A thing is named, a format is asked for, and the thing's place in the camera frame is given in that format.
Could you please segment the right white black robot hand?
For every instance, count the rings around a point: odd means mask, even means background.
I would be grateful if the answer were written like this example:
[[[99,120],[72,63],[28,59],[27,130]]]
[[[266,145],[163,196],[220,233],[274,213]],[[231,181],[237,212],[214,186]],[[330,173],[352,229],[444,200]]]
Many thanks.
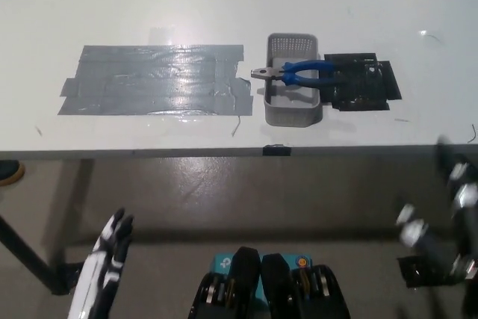
[[[477,167],[454,151],[443,137],[435,145],[435,159],[449,196],[457,253],[441,245],[410,203],[401,208],[396,219],[399,239],[420,253],[445,279],[471,281],[477,275]]]

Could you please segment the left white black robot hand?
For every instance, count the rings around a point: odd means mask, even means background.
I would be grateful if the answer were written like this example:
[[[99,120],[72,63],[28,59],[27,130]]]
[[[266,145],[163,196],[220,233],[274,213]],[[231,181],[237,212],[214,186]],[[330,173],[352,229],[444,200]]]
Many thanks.
[[[85,259],[69,308],[69,319],[106,319],[117,295],[133,229],[123,208],[113,214]]]

